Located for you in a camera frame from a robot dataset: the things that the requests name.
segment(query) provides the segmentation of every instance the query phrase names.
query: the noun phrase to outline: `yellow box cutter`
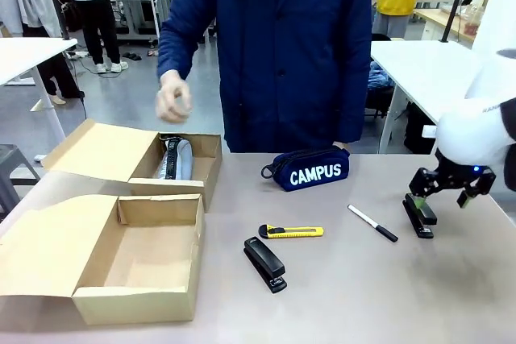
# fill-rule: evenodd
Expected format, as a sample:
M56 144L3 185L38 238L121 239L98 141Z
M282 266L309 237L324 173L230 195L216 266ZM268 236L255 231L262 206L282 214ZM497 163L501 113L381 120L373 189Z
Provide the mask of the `yellow box cutter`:
M324 234L322 227L274 227L261 225L258 229L261 238L308 238L320 237Z

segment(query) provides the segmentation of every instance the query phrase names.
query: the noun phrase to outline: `navy blue coat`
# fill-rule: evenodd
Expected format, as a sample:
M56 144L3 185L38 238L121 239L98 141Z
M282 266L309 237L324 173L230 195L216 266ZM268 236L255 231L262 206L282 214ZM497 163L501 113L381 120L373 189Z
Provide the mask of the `navy blue coat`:
M371 0L173 0L161 30L159 76L176 69L186 78L197 41L215 17L231 151L360 139Z

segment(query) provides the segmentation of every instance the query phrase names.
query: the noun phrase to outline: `black pole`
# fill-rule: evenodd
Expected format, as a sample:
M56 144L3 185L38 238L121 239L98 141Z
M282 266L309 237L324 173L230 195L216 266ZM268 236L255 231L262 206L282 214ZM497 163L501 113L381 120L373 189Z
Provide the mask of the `black pole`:
M446 28L444 29L443 38L441 39L441 42L443 42L444 44L447 42L448 36L450 35L450 30L452 29L453 19L455 18L455 13L457 12L459 3L460 3L460 0L455 0L453 2L453 6L451 7L450 18L448 18L448 23L446 25Z
M61 9L61 3L59 3L59 0L52 0L52 2L54 3L54 8L56 9L57 20L59 20L59 26L61 28L63 38L65 40L69 40L70 35L68 33L68 29L66 28L65 17L63 16L63 10Z

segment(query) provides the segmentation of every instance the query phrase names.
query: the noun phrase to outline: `navy blue pencil case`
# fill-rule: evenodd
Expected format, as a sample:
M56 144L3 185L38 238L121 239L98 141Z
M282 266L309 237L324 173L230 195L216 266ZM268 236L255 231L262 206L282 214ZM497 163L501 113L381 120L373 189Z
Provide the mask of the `navy blue pencil case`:
M274 179L285 191L346 179L348 173L349 152L336 146L283 153L261 170L263 178Z

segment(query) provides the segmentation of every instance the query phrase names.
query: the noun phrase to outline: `black pants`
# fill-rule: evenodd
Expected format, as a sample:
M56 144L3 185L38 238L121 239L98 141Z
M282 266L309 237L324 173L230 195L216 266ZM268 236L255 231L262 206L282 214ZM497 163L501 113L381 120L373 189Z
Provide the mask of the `black pants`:
M120 63L119 43L116 39L113 8L110 0L76 1L82 17L84 41L95 64L102 64L102 45L97 30L104 41L104 47L111 62Z
M44 27L34 28L26 24L23 25L23 36L29 38L48 38ZM79 98L79 88L62 54L57 54L38 64L38 71L48 94L56 95L56 84L52 81L52 77L55 77L63 98Z

